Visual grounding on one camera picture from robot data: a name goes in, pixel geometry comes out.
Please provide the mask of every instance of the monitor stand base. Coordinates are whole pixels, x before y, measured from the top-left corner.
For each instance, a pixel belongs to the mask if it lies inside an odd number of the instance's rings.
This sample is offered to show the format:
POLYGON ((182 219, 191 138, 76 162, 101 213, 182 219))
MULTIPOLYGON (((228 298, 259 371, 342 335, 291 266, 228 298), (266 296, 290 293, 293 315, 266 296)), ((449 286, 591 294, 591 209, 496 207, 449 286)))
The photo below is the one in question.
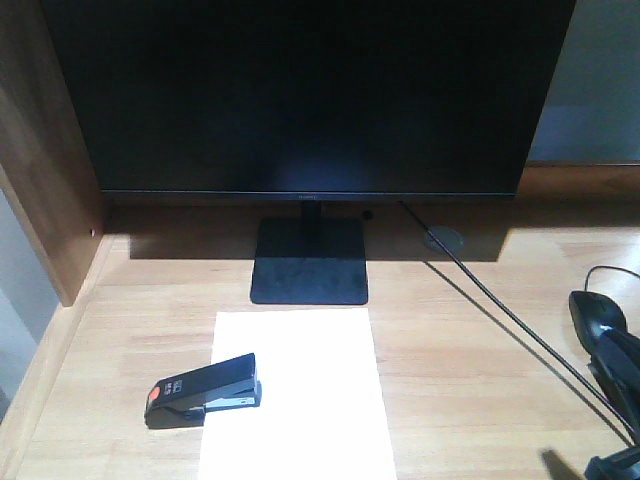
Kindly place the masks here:
POLYGON ((300 218, 260 224, 251 301, 280 305, 364 305, 368 300, 362 223, 326 219, 318 202, 300 218))

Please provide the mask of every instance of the black mouse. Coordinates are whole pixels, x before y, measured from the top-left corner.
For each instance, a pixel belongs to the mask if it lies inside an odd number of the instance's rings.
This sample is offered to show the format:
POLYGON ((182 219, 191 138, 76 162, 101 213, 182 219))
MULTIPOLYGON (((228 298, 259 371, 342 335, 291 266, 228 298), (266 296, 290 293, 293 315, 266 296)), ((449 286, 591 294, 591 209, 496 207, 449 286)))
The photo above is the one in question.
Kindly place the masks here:
POLYGON ((578 339, 589 354, 595 351, 603 332, 611 329, 627 331, 624 313, 606 295, 575 290, 569 294, 569 310, 578 339))

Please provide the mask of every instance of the white paper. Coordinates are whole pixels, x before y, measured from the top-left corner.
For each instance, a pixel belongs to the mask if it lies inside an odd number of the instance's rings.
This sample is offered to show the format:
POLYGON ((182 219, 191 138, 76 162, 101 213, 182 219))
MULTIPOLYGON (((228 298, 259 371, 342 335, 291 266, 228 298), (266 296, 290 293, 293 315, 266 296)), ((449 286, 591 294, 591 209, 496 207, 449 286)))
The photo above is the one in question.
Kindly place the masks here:
POLYGON ((219 313, 212 363, 251 352, 262 404, 207 414, 199 479, 396 479, 367 309, 219 313))

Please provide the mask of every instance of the white wall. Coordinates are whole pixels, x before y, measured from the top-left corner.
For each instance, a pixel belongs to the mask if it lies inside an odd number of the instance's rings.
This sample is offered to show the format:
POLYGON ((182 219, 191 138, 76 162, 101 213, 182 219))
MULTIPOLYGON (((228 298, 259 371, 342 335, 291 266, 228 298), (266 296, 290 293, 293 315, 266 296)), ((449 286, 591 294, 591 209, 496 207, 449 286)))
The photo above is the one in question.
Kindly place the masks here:
POLYGON ((578 0, 529 158, 640 162, 640 1, 578 0))
POLYGON ((0 418, 57 305, 55 291, 0 191, 0 418))

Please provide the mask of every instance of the wooden desk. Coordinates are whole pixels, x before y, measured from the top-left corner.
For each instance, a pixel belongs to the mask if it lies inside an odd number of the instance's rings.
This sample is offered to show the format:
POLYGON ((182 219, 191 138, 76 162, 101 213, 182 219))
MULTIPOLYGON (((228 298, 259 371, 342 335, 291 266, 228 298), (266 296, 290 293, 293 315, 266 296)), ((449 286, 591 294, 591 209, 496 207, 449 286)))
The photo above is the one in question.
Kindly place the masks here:
MULTIPOLYGON (((471 269, 590 378, 567 296, 594 264, 640 270, 633 207, 515 202, 419 211, 465 232, 471 269)), ((402 210, 370 208, 368 307, 399 479, 571 479, 563 462, 582 472, 590 457, 624 448, 601 418, 610 418, 604 409, 587 407, 571 388, 593 402, 589 394, 454 264, 425 263, 434 255, 402 210), (555 455, 560 461, 546 466, 555 455)), ((197 477, 201 429, 147 430, 145 396, 158 378, 209 361, 217 312, 277 308, 248 298, 248 257, 267 213, 116 210, 75 313, 59 309, 40 347, 54 355, 56 330, 77 322, 50 395, 41 391, 30 403, 21 391, 10 411, 37 415, 33 403, 44 405, 32 435, 28 428, 4 432, 16 442, 6 478, 197 477)), ((640 282, 599 272, 591 285, 619 302, 638 334, 640 282)), ((35 363, 46 372, 40 353, 35 363)), ((37 391, 32 377, 23 390, 37 391)))

